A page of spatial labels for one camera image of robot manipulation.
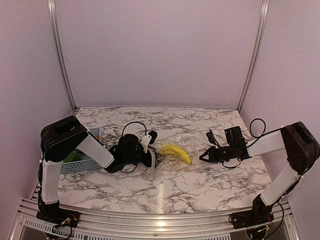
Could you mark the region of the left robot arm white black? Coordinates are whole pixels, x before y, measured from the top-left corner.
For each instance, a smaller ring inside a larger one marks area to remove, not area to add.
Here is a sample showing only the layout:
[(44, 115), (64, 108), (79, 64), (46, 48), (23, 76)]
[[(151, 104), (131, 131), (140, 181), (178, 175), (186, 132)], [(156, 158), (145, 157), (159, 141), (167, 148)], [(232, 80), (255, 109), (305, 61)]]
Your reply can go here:
[(63, 219), (58, 197), (59, 176), (63, 162), (72, 152), (82, 152), (112, 174), (126, 165), (143, 164), (150, 168), (156, 158), (152, 144), (157, 137), (153, 130), (146, 130), (141, 137), (122, 133), (118, 143), (107, 148), (75, 116), (46, 126), (40, 134), (38, 211), (53, 223)]

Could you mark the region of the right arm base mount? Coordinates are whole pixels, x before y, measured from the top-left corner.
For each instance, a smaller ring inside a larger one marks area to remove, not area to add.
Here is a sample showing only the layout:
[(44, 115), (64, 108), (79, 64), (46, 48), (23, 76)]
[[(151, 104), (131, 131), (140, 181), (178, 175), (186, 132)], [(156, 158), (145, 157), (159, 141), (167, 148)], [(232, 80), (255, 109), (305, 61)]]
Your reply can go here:
[(252, 202), (250, 210), (234, 212), (228, 220), (233, 225), (234, 229), (241, 229), (261, 225), (274, 220), (272, 213), (272, 205), (265, 205), (258, 196)]

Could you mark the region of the clear zip top bag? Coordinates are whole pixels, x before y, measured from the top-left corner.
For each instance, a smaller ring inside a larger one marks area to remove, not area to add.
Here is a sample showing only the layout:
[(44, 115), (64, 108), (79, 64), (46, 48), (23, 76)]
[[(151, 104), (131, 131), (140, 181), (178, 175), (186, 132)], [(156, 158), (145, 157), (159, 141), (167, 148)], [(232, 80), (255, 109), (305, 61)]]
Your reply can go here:
[(173, 155), (162, 155), (163, 161), (156, 169), (153, 169), (152, 167), (153, 161), (151, 167), (139, 167), (149, 180), (163, 178), (164, 176), (173, 173), (186, 172), (196, 164), (199, 151), (196, 146), (196, 141), (189, 136), (167, 137), (157, 140), (154, 144), (148, 147), (148, 150), (152, 155), (152, 160), (155, 159), (155, 155), (151, 151), (151, 148), (156, 148), (160, 152), (161, 148), (167, 144), (177, 145), (183, 148), (189, 154), (191, 164), (185, 163), (180, 158)]

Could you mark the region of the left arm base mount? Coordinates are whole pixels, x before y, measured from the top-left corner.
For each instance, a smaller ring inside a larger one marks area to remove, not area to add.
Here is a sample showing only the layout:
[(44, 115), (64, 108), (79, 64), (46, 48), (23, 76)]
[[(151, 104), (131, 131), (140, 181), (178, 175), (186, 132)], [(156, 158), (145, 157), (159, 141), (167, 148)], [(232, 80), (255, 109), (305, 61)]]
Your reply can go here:
[(46, 204), (42, 197), (38, 198), (38, 212), (36, 218), (58, 225), (59, 227), (70, 225), (76, 228), (80, 213), (74, 210), (60, 208), (60, 202)]

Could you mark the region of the yellow fake banana bunch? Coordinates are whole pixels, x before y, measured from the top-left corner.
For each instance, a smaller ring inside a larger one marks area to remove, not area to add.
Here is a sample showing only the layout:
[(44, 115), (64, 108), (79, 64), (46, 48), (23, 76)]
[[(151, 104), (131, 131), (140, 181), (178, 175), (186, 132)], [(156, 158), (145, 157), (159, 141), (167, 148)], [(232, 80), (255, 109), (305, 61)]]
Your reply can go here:
[(160, 149), (160, 153), (166, 156), (172, 155), (178, 157), (187, 164), (192, 163), (190, 155), (178, 145), (166, 144)]

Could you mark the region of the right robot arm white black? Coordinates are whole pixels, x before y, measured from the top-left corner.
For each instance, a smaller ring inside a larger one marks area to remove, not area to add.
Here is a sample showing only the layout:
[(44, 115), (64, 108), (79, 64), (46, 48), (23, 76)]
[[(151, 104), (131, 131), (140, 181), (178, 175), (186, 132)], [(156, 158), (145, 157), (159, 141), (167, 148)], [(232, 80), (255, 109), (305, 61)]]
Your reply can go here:
[(224, 131), (227, 145), (218, 145), (213, 133), (206, 135), (212, 146), (199, 159), (212, 164), (224, 164), (236, 159), (239, 162), (277, 152), (286, 155), (286, 164), (273, 182), (252, 203), (247, 219), (252, 224), (263, 220), (272, 206), (287, 195), (320, 157), (320, 144), (303, 124), (298, 121), (278, 129), (262, 133), (252, 141), (246, 141), (239, 126)]

